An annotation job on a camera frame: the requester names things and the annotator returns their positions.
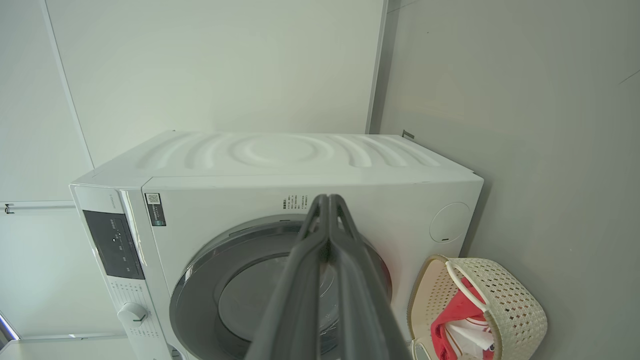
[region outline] red towel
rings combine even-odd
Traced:
[[[462,283],[471,291],[471,293],[478,298],[483,304],[484,300],[478,294],[477,290],[471,285],[471,283],[467,279],[462,279]],[[474,303],[471,302],[467,298],[467,296],[462,293],[462,291],[458,290],[457,294],[453,296],[447,307],[442,311],[440,316],[431,324],[431,340],[433,342],[433,348],[438,354],[438,358],[440,360],[457,360],[458,356],[456,355],[456,351],[454,351],[452,345],[449,343],[447,339],[445,324],[447,322],[456,321],[456,320],[464,320],[464,319],[475,319],[480,321],[486,321],[483,316],[483,312],[478,309]],[[483,351],[483,360],[492,360],[493,359],[493,351],[484,350]]]

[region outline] dial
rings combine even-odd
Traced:
[[[118,311],[118,319],[124,327],[139,327],[148,317],[147,309],[135,302],[128,302]]]

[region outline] white plastic basket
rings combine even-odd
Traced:
[[[460,279],[467,278],[484,304]],[[479,258],[430,256],[413,286],[408,323],[416,348],[424,348],[431,360],[438,356],[431,342],[431,324],[460,289],[484,313],[493,334],[493,360],[528,360],[547,333],[547,316],[536,299],[495,261]],[[458,360],[472,360],[464,355]]]

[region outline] qr code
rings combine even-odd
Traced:
[[[160,194],[158,193],[146,193],[147,196],[147,204],[149,205],[160,205]]]

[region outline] front-loading washing machine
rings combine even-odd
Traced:
[[[349,206],[406,341],[415,278],[457,256],[483,180],[391,135],[168,132],[71,184],[140,360],[242,359],[313,199]],[[321,359],[340,356],[323,268]]]

